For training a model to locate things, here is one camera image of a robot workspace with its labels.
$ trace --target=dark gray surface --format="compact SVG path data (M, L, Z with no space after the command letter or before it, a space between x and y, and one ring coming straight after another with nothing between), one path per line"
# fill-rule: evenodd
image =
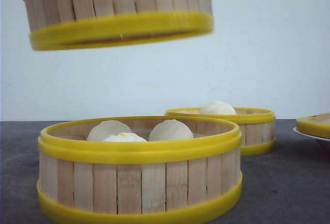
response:
M55 122L1 123L1 223L53 223L39 210L37 137ZM330 154L277 120L273 152L242 158L243 193L216 223L330 223Z

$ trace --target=white backdrop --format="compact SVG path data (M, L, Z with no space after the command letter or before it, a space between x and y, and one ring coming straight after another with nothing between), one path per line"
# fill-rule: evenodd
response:
M22 0L1 0L1 119L161 115L223 100L277 118L330 111L329 0L213 0L211 35L35 52Z

